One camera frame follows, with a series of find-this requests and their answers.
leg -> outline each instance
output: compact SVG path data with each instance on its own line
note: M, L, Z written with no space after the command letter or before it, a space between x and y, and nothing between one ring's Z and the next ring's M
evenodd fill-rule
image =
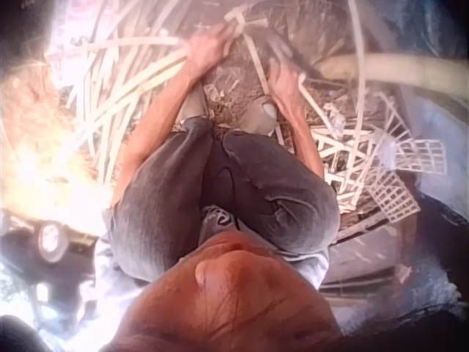
M187 119L183 132L145 161L114 207L110 242L126 274L153 281L197 247L211 127L203 117Z
M204 189L278 248L308 254L328 246L339 229L333 189L272 139L228 133L214 144Z

hand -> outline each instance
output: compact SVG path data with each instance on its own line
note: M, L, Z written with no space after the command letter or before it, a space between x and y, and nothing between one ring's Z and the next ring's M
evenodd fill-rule
M230 23L217 24L207 31L196 33L187 42L187 65L194 78L201 78L212 67L229 54L235 39L236 26Z
M298 88L298 71L290 63L279 64L275 59L270 60L269 89L278 109L287 120L298 116L295 113L298 109L304 110Z

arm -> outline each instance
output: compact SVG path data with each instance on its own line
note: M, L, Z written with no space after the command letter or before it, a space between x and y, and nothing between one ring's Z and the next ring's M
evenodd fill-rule
M153 100L129 139L111 206L121 199L140 166L168 139L193 85L228 55L234 32L233 26L224 23L196 34L188 41L185 64Z
M269 88L278 109L292 127L298 160L324 180L324 165L306 122L305 109L298 89L298 72L287 63L279 65L272 60Z

jeans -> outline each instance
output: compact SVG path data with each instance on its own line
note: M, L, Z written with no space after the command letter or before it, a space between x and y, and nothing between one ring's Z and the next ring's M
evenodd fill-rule
M339 229L333 189L266 136L214 140L187 119L141 166L112 210L109 240L121 269L154 281L198 246L205 205L223 208L282 251L326 248Z

left hand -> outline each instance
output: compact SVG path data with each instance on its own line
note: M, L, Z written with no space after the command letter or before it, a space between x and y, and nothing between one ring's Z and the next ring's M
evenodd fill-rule
M235 39L235 28L233 24L220 23L207 31L194 34L187 42L189 52L186 63L194 78L201 78L228 56Z

